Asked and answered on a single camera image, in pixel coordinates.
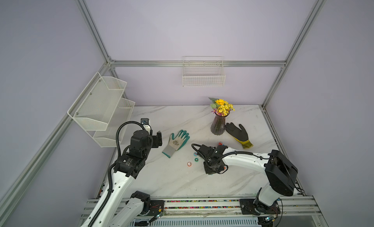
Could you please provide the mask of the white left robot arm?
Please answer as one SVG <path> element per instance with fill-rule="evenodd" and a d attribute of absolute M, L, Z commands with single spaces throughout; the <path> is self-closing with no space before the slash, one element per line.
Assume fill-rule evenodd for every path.
<path fill-rule="evenodd" d="M 133 133 L 131 144 L 122 151 L 119 136 L 128 124 L 138 125 L 141 130 Z M 108 185 L 83 227 L 127 227 L 136 216 L 149 212 L 150 195 L 136 191 L 126 206 L 115 214 L 126 190 L 145 166 L 151 149 L 160 146 L 162 133 L 158 131 L 153 135 L 148 118 L 142 118 L 140 122 L 127 121 L 119 126 L 116 132 L 117 159 L 107 169 Z"/>

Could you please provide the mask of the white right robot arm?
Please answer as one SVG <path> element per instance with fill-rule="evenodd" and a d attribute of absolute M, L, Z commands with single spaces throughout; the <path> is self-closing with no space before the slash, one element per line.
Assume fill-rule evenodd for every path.
<path fill-rule="evenodd" d="M 298 169 L 278 150 L 270 153 L 238 151 L 228 146 L 209 147 L 192 144 L 191 147 L 204 160 L 206 174 L 223 174 L 230 167 L 254 170 L 267 177 L 253 201 L 254 214 L 266 213 L 282 196 L 293 196 L 296 189 Z"/>

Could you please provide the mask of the green grey work glove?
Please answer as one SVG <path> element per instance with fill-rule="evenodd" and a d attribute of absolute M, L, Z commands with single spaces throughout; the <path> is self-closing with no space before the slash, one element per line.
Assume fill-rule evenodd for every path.
<path fill-rule="evenodd" d="M 163 149 L 162 153 L 171 158 L 175 152 L 183 148 L 187 141 L 190 139 L 190 134 L 186 130 L 180 130 L 178 133 L 172 133 L 169 137 L 167 146 Z"/>

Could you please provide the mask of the dark glass flower vase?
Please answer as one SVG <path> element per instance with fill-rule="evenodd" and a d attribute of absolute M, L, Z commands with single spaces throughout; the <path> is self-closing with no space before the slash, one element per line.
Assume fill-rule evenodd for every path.
<path fill-rule="evenodd" d="M 222 135 L 225 132 L 226 117 L 215 114 L 215 118 L 210 127 L 210 131 L 214 135 Z"/>

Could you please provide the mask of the black yellow work glove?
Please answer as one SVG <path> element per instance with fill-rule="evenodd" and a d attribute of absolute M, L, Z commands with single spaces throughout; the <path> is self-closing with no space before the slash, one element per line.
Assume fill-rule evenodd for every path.
<path fill-rule="evenodd" d="M 250 142 L 246 129 L 242 124 L 237 127 L 234 123 L 226 123 L 226 132 L 228 132 L 244 149 L 250 149 L 253 144 Z"/>

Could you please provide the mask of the white two-tier mesh shelf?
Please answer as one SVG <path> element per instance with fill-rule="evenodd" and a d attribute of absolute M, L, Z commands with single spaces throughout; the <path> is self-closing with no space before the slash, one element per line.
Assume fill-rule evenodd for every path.
<path fill-rule="evenodd" d="M 127 82 L 96 73 L 67 114 L 102 148 L 116 147 L 116 132 L 131 118 L 135 102 L 124 96 Z"/>

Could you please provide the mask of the yellow artificial flower bouquet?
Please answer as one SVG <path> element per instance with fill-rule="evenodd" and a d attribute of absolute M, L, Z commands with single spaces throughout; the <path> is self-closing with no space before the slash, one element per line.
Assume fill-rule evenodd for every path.
<path fill-rule="evenodd" d="M 217 116 L 226 117 L 231 112 L 235 111 L 234 106 L 224 99 L 218 99 L 218 98 L 208 98 L 211 101 L 211 108 L 212 112 L 216 114 Z"/>

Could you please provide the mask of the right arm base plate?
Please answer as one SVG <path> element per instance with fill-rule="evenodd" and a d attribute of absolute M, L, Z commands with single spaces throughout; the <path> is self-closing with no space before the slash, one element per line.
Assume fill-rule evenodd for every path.
<path fill-rule="evenodd" d="M 275 214 L 281 213 L 277 201 L 274 201 L 272 205 L 267 206 L 261 203 L 257 199 L 240 199 L 240 208 L 243 215 L 256 215 L 261 214 Z"/>

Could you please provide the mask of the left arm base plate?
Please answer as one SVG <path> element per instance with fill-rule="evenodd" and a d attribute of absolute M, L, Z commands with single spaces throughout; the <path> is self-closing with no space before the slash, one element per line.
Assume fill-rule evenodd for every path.
<path fill-rule="evenodd" d="M 165 209 L 164 200 L 150 200 L 146 210 L 139 214 L 139 216 L 156 216 Z"/>

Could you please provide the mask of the aluminium front rail frame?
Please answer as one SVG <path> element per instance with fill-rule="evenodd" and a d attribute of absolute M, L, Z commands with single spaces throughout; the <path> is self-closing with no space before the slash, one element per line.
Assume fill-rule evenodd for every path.
<path fill-rule="evenodd" d="M 302 221 L 303 226 L 327 227 L 315 199 L 311 196 L 296 195 L 281 197 L 277 200 L 280 214 L 243 215 L 240 199 L 254 199 L 253 197 L 229 198 L 150 198 L 150 200 L 164 200 L 165 209 L 156 216 L 136 216 L 129 227 L 158 227 L 158 226 L 221 226 L 221 227 L 281 227 L 290 225 L 291 221 Z M 79 226 L 87 220 L 99 199 L 87 202 L 80 218 Z M 115 214 L 118 214 L 129 199 L 123 199 Z"/>

